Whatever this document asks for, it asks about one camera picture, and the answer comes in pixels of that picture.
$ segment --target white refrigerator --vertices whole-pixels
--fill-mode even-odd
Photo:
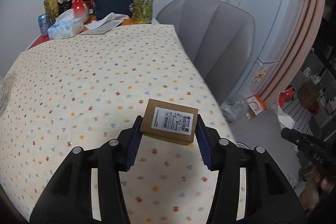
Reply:
[[[252,58],[234,87],[233,94],[246,98],[259,92],[278,64],[296,23],[304,0],[229,0],[255,19]]]

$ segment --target floral tablecloth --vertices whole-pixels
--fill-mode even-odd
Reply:
[[[21,53],[5,81],[11,97],[0,119],[0,183],[27,220],[70,150],[116,138],[149,98],[198,108],[207,126],[233,140],[170,25],[43,43]],[[135,165],[120,177],[132,223],[204,224],[217,172],[203,165],[196,138],[183,146],[143,136]]]

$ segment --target clear glass jar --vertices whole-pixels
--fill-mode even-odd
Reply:
[[[6,110],[10,96],[11,91],[9,90],[6,82],[0,76],[0,117]]]
[[[57,0],[44,0],[45,12],[49,14],[49,19],[51,25],[56,21],[56,18],[59,16],[58,13],[58,1]]]

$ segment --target curtain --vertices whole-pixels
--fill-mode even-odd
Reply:
[[[263,85],[259,96],[268,107],[284,91],[303,65],[317,36],[325,0],[305,0],[295,31],[275,70]]]

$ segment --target finger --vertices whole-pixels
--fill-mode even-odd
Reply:
[[[325,177],[322,182],[321,182],[321,188],[323,191],[327,192],[327,193],[330,193],[334,186],[335,186],[335,180],[333,180],[332,178],[330,177]]]
[[[304,211],[307,210],[307,199],[306,199],[306,196],[305,196],[305,190],[302,191],[300,197],[299,197],[299,200],[300,200],[300,203],[302,205],[302,208]]]
[[[319,183],[320,180],[321,180],[321,173],[316,168],[316,166],[313,169],[313,173],[311,174],[311,177],[312,177],[313,181],[315,181],[315,183]]]
[[[320,200],[318,192],[318,184],[316,184],[312,177],[309,177],[306,182],[305,196],[307,199],[307,207],[312,210]]]

